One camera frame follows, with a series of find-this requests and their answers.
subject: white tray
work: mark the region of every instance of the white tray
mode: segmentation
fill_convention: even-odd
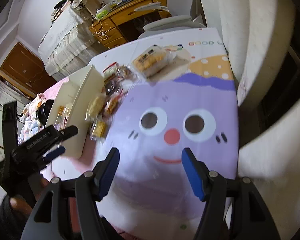
[[[61,145],[66,148],[63,156],[79,159],[87,131],[90,126],[85,121],[89,102],[101,92],[104,78],[94,66],[86,66],[69,76],[69,82],[63,83],[52,105],[46,126],[54,125],[58,117],[60,106],[73,103],[66,127],[75,125],[78,134],[64,141]]]

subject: cartoon eye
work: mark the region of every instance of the cartoon eye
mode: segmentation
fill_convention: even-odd
[[[194,142],[203,142],[211,138],[216,130],[216,120],[206,109],[190,111],[183,120],[183,132]]]
[[[167,114],[161,107],[150,107],[141,115],[139,128],[150,136],[157,135],[167,125]]]

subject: blue gripper pad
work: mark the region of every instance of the blue gripper pad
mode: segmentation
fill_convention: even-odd
[[[103,174],[100,178],[100,186],[99,186],[99,198],[103,199],[109,192],[112,180],[114,178],[115,172],[117,171],[118,165],[120,161],[120,153],[117,148],[112,148],[104,160],[104,165],[106,165],[106,169],[103,171]]]
[[[59,157],[61,154],[65,152],[66,149],[63,146],[60,146],[54,149],[52,152],[48,153],[47,156],[44,157],[44,160],[47,162],[52,162],[55,158]]]
[[[190,148],[184,148],[182,150],[181,161],[194,194],[201,201],[203,201],[205,193],[202,188],[202,179],[198,174],[198,169],[200,169],[200,165],[197,159],[194,157]]]

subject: red cartoon nose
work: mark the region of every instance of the red cartoon nose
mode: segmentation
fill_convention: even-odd
[[[175,128],[169,129],[164,134],[164,141],[167,144],[173,145],[173,144],[176,144],[179,140],[180,140],[180,133]]]

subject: human hand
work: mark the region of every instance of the human hand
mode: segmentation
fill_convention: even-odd
[[[42,178],[40,181],[40,184],[41,184],[42,188],[44,188],[49,184],[49,181],[45,178]],[[35,196],[36,200],[39,199],[41,193],[39,193],[38,195]],[[27,216],[29,216],[32,212],[32,207],[30,207],[26,201],[24,201],[23,199],[17,198],[17,197],[10,198],[10,206],[13,210],[19,211]]]

